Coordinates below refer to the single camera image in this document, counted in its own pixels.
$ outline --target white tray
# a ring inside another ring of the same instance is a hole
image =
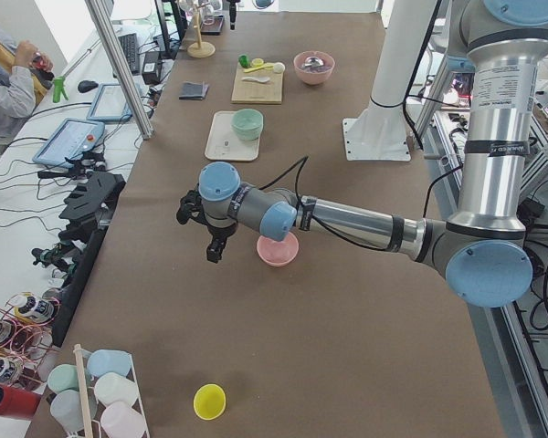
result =
[[[240,140],[231,130],[235,111],[218,111],[213,115],[207,138],[205,156],[209,160],[251,162],[258,157],[259,137],[252,141]]]

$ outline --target pink cup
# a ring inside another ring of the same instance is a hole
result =
[[[299,240],[288,233],[282,242],[261,235],[256,243],[259,257],[270,266],[285,266],[299,253]]]

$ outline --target wooden cutting board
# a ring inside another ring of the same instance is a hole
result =
[[[246,82],[241,79],[245,76],[270,77],[266,84]],[[232,103],[264,103],[279,105],[282,103],[282,81],[284,73],[274,73],[271,69],[261,69],[244,73],[244,69],[238,64],[236,78],[234,79],[234,91],[231,94]]]

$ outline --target pink bowl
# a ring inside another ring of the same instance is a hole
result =
[[[282,242],[261,235],[256,244],[259,257],[270,266],[285,266],[299,253],[299,239],[288,233]]]
[[[300,68],[300,66],[302,66],[307,57],[319,57],[320,59],[322,59],[322,62],[324,62],[325,66],[329,66],[331,68],[321,72],[303,70],[302,68]],[[299,79],[305,84],[318,85],[323,83],[325,80],[331,77],[332,71],[334,69],[335,60],[332,58],[331,55],[325,52],[309,50],[307,52],[299,53],[296,57],[294,57],[294,71],[296,72],[296,76],[298,76]]]

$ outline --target computer mouse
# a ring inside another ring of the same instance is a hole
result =
[[[98,85],[99,84],[94,80],[82,80],[77,85],[77,91],[79,93],[87,93],[88,91],[92,91],[93,89],[96,89]]]

